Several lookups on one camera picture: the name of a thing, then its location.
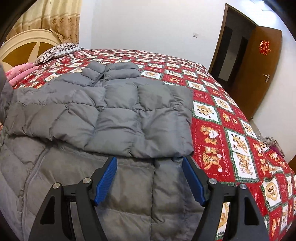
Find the gray puffer jacket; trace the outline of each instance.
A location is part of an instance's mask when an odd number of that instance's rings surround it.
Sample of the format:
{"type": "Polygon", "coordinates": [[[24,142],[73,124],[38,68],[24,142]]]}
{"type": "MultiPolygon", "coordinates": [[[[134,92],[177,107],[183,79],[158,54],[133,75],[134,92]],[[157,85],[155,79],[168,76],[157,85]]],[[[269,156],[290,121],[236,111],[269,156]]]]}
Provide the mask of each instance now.
{"type": "MultiPolygon", "coordinates": [[[[20,240],[51,185],[118,169],[97,213],[108,240],[191,240],[203,208],[181,169],[193,151],[192,93],[140,76],[132,63],[91,62],[40,89],[13,90],[0,70],[0,210],[20,240]]],[[[71,213],[83,240],[75,203],[71,213]]]]}

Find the red chinese character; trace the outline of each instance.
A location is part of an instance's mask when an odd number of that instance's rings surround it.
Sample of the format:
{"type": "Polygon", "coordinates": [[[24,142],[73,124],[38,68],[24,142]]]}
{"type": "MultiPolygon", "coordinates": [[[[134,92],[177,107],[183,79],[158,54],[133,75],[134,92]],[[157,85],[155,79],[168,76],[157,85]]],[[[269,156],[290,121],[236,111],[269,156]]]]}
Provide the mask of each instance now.
{"type": "Polygon", "coordinates": [[[262,40],[259,46],[259,52],[261,54],[267,55],[270,51],[271,50],[269,49],[269,41],[262,40]]]}

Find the jacket sleeve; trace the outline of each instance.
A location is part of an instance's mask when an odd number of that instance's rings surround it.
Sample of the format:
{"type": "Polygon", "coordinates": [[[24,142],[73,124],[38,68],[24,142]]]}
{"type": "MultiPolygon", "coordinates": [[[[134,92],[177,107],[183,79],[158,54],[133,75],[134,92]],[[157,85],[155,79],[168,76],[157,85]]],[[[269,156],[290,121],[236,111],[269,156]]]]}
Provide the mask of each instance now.
{"type": "Polygon", "coordinates": [[[2,65],[0,65],[0,122],[4,124],[6,111],[12,99],[13,88],[8,83],[2,65]]]}

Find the door frame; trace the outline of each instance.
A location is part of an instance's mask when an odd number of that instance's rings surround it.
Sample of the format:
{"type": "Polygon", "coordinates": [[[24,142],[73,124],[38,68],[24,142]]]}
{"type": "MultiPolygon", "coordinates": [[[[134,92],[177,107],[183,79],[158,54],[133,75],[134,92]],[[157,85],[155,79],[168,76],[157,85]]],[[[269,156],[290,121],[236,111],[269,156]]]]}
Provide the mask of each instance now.
{"type": "Polygon", "coordinates": [[[242,12],[240,12],[239,10],[237,10],[236,8],[230,6],[229,4],[226,3],[225,4],[225,9],[224,9],[224,16],[223,16],[223,20],[222,20],[222,25],[221,25],[221,30],[220,30],[220,35],[219,35],[219,38],[218,38],[217,46],[216,46],[216,49],[215,49],[215,52],[214,52],[214,55],[213,55],[213,59],[212,59],[211,65],[209,67],[209,73],[211,73],[211,71],[213,69],[213,66],[214,66],[214,63],[215,63],[215,60],[216,60],[216,57],[217,57],[217,54],[218,54],[218,50],[219,50],[219,47],[220,47],[220,44],[221,44],[222,35],[223,35],[224,27],[225,27],[225,24],[226,24],[226,17],[227,17],[228,9],[231,9],[231,10],[237,12],[242,17],[244,17],[245,19],[247,19],[248,21],[250,21],[251,23],[253,23],[255,26],[259,26],[252,19],[250,19],[249,17],[247,17],[245,14],[243,14],[242,12]]]}

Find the door handle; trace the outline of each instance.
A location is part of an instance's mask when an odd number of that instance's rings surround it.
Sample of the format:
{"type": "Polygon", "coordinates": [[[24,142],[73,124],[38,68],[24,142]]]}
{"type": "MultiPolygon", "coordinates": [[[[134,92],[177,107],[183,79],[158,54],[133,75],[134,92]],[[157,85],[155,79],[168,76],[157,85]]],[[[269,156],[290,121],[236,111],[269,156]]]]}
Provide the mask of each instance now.
{"type": "Polygon", "coordinates": [[[263,75],[266,77],[265,83],[267,83],[270,75],[269,74],[268,75],[263,74],[263,75]]]}

